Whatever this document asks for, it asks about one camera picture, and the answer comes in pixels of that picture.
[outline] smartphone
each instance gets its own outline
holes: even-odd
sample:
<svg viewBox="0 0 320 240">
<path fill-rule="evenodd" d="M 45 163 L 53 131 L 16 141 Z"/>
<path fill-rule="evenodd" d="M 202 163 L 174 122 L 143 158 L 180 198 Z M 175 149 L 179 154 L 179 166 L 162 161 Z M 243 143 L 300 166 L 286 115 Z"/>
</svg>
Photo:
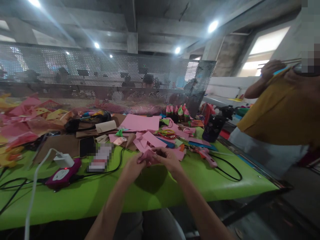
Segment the smartphone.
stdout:
<svg viewBox="0 0 320 240">
<path fill-rule="evenodd" d="M 87 137 L 80 140 L 79 143 L 79 156 L 86 157 L 88 154 L 96 153 L 96 142 L 94 137 Z"/>
</svg>

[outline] green tablecloth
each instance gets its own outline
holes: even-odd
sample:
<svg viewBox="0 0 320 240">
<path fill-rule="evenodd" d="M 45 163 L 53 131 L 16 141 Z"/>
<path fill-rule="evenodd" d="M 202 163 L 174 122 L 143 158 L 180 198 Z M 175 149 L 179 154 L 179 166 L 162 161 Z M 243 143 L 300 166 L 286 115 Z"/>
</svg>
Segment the green tablecloth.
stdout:
<svg viewBox="0 0 320 240">
<path fill-rule="evenodd" d="M 214 144 L 220 152 L 231 153 L 221 143 Z M 108 170 L 115 169 L 120 160 L 121 147 L 115 147 L 114 155 Z M 24 165 L 33 156 L 33 152 L 26 152 L 24 159 L 18 165 L 9 169 L 0 179 L 0 184 L 18 177 L 33 179 L 36 166 L 27 171 Z M 124 151 L 124 166 L 134 152 Z M 260 175 L 236 155 L 222 156 L 232 163 L 242 174 L 243 180 L 235 182 L 219 170 L 209 168 L 208 163 L 196 153 L 187 151 L 181 165 L 203 197 L 207 201 L 236 199 L 257 195 L 263 192 L 278 189 L 273 183 Z M 78 174 L 83 174 L 86 169 L 83 160 Z M 237 173 L 222 160 L 216 159 L 218 166 L 238 178 Z M 53 162 L 44 163 L 38 178 L 51 176 L 58 169 Z M 37 186 L 34 199 L 31 224 L 42 224 L 55 220 L 80 219 L 96 216 L 106 202 L 110 191 L 116 183 L 121 169 L 110 175 L 89 177 L 80 180 L 67 188 L 54 193 L 44 185 Z M 32 184 L 23 187 L 13 199 L 7 210 L 0 216 L 0 230 L 22 227 L 25 223 L 27 207 L 30 201 Z M 16 189 L 0 192 L 0 208 L 10 199 Z M 172 179 L 166 168 L 162 165 L 152 166 L 143 170 L 137 181 L 130 186 L 123 207 L 124 212 L 146 211 L 163 207 L 183 204 L 184 198 L 177 183 Z"/>
</svg>

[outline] perforated metal partition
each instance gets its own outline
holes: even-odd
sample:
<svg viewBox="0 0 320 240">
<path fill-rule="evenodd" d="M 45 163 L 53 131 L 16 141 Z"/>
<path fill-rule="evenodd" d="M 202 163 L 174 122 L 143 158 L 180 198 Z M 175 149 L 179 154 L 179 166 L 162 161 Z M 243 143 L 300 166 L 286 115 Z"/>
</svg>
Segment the perforated metal partition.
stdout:
<svg viewBox="0 0 320 240">
<path fill-rule="evenodd" d="M 186 103 L 194 116 L 215 61 L 0 42 L 0 91 L 38 93 L 65 108 L 160 114 Z"/>
</svg>

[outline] charger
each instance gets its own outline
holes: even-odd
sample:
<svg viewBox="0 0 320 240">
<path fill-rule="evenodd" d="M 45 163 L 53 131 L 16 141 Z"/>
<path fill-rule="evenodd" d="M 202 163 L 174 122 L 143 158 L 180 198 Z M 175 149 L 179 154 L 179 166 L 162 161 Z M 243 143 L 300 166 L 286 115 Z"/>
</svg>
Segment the charger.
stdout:
<svg viewBox="0 0 320 240">
<path fill-rule="evenodd" d="M 73 159 L 67 153 L 57 153 L 53 160 L 60 168 L 71 168 L 74 165 Z"/>
</svg>

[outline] concrete ceiling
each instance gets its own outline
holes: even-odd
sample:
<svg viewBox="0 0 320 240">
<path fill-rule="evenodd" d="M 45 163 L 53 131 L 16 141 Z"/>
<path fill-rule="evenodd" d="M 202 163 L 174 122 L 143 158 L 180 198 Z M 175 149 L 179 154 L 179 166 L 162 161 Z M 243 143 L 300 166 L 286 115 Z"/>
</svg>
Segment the concrete ceiling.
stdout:
<svg viewBox="0 0 320 240">
<path fill-rule="evenodd" d="M 27 0 L 0 3 L 0 35 L 34 43 L 19 32 L 36 31 L 39 44 L 129 50 L 128 32 L 136 32 L 137 51 L 199 54 L 214 34 L 209 23 L 218 20 L 223 34 L 257 26 L 301 7 L 301 0 L 39 0 L 41 9 Z"/>
</svg>

